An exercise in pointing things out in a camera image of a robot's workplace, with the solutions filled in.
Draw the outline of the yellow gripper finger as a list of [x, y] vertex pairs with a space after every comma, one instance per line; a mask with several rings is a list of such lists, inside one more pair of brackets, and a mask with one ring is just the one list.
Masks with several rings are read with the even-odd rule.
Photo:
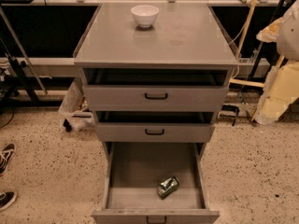
[[288, 60], [284, 66], [271, 68], [257, 105], [254, 119], [268, 125], [299, 98], [299, 21], [294, 17], [279, 18], [261, 30], [257, 39], [276, 42], [278, 54]]

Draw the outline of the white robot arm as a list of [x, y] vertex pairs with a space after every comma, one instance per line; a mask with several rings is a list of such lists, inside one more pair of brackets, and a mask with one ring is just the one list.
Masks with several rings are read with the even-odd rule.
[[299, 0], [284, 13], [276, 42], [278, 54], [288, 61], [266, 77], [254, 118], [263, 125], [277, 121], [299, 98]]

